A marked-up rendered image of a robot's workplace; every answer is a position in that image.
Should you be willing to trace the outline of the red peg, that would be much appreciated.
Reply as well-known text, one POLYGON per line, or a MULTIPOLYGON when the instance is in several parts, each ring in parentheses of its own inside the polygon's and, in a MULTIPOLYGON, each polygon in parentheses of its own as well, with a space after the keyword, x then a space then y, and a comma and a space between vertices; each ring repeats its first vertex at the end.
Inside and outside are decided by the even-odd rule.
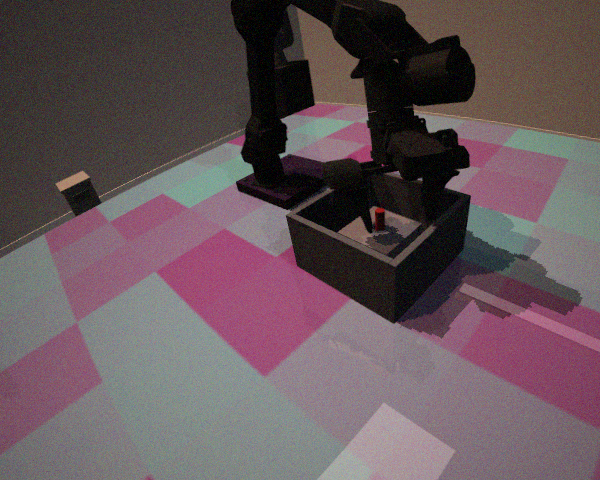
POLYGON ((375 229, 377 231, 385 230, 385 210, 382 208, 375 209, 375 229))

